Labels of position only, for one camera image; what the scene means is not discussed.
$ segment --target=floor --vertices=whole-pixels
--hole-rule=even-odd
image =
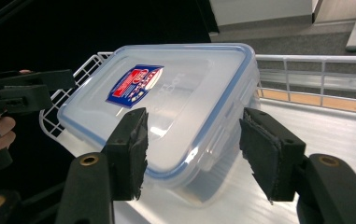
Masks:
[[[225,25],[211,40],[246,43],[258,54],[356,55],[345,51],[355,17],[356,0],[323,0],[314,23],[304,16]]]

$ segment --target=red and blue label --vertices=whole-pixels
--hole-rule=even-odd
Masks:
[[[107,101],[131,108],[151,90],[163,72],[163,66],[138,64],[120,78]]]

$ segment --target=white wire rack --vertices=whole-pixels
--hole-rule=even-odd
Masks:
[[[83,64],[74,74],[77,87],[111,54],[99,52]],[[257,55],[256,60],[261,97],[356,112],[356,56]],[[53,107],[40,112],[40,126],[54,140],[64,129],[56,114],[76,89],[56,91]]]

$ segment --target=plastic food container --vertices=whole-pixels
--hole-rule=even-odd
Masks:
[[[224,156],[236,156],[238,120],[244,106],[257,107],[258,82],[254,52],[247,45],[126,46],[63,104],[58,119],[101,150],[125,113],[146,107],[150,143],[145,181],[197,195],[195,201],[203,203],[222,178],[212,180],[214,188],[206,187],[210,190],[196,178],[211,174]]]

